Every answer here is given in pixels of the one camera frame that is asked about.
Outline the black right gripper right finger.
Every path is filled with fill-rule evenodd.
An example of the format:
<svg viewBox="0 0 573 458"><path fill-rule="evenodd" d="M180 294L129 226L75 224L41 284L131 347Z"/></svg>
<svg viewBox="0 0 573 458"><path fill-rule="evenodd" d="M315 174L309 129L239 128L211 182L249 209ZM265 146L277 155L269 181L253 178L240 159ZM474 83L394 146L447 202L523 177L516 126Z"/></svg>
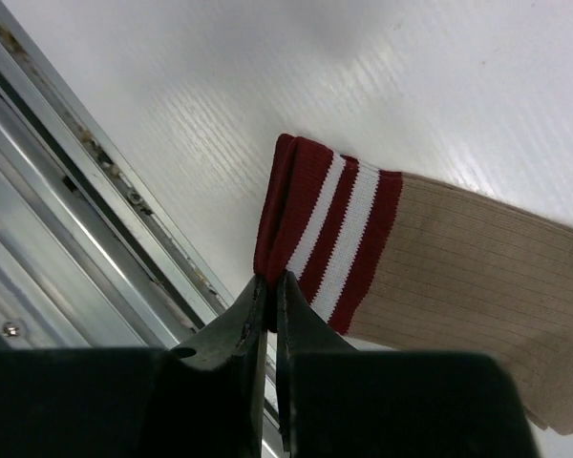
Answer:
<svg viewBox="0 0 573 458"><path fill-rule="evenodd" d="M293 457L535 457L510 376L467 352L359 350L285 273L277 295L280 426Z"/></svg>

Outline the aluminium table frame rail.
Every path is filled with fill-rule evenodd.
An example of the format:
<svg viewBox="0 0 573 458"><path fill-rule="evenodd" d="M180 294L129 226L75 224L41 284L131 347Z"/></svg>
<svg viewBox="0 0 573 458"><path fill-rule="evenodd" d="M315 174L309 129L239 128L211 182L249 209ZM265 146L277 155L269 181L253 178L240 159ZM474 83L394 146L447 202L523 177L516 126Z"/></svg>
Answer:
<svg viewBox="0 0 573 458"><path fill-rule="evenodd" d="M0 350L170 350L237 299L185 252L0 2ZM283 455L265 342L262 453Z"/></svg>

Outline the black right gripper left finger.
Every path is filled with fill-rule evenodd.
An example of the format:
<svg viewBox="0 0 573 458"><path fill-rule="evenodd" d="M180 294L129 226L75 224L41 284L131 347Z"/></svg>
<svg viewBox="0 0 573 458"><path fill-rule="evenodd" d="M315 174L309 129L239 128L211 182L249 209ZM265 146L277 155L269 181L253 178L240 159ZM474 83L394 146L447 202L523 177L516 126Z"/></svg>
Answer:
<svg viewBox="0 0 573 458"><path fill-rule="evenodd" d="M260 456L265 299L170 350L0 350L0 457Z"/></svg>

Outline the tan sock with red cuff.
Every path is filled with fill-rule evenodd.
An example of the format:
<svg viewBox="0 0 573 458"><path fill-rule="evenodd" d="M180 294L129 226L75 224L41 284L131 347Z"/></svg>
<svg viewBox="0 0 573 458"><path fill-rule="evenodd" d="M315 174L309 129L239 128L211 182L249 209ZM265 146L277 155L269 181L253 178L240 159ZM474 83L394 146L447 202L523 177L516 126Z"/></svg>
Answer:
<svg viewBox="0 0 573 458"><path fill-rule="evenodd" d="M292 273L341 335L492 355L536 426L573 434L573 228L283 134L253 270Z"/></svg>

